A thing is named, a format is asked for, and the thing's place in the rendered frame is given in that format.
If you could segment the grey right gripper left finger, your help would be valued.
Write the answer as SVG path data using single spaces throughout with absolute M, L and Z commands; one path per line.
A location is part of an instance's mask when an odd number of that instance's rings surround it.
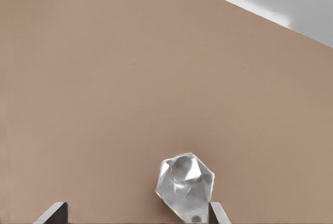
M 54 203 L 32 224 L 68 224 L 68 203 Z

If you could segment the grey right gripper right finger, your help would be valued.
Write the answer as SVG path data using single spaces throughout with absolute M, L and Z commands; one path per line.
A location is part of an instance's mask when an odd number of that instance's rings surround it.
M 209 224 L 232 224 L 220 202 L 209 203 Z

